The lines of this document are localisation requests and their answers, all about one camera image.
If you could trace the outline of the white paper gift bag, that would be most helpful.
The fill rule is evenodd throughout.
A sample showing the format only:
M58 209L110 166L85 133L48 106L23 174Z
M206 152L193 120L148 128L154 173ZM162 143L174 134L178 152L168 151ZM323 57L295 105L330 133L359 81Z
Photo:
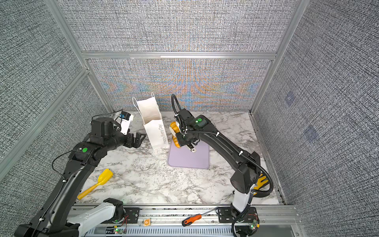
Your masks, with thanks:
M132 97L132 102L142 117L143 125L152 148L154 150L168 148L169 142L155 95L151 93L150 98L141 101L137 101L135 97Z

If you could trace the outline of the small round striped bun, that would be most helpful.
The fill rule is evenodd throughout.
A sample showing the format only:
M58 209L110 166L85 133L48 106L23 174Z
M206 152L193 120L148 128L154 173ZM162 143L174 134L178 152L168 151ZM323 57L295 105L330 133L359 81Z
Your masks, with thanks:
M176 134L180 133L180 130L179 130L177 123L175 121L170 124L169 130L170 130L173 137L176 137Z

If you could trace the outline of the small oblong striped roll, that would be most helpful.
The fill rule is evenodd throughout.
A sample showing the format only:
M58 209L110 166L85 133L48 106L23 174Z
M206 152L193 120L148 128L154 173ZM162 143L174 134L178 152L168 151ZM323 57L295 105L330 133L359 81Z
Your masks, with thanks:
M174 145L177 147L177 148L181 148L179 142L178 142L178 139L176 136L173 136L172 137L172 141L174 142Z

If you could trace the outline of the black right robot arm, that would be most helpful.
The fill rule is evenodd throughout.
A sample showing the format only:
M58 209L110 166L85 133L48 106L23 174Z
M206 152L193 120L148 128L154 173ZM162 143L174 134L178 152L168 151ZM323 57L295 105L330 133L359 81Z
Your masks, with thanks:
M273 180L261 166L260 156L234 144L204 115L194 117L190 111L180 106L174 94L171 95L171 105L178 127L174 130L177 144L180 147L194 148L199 142L204 142L234 170L230 178L235 189L231 213L239 221L249 211L254 196L268 196L274 190Z

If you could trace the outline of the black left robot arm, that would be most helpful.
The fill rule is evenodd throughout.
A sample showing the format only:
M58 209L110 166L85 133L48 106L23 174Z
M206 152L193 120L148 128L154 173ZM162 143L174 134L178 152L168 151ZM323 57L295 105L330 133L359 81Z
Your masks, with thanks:
M108 220L124 217L123 202L114 198L105 200L87 218L68 220L71 207L83 185L109 151L120 146L139 148L146 138L144 133L122 133L125 122L100 117L91 120L91 132L67 152L69 160L59 182L40 211L27 224L19 225L16 237L81 237L93 227Z

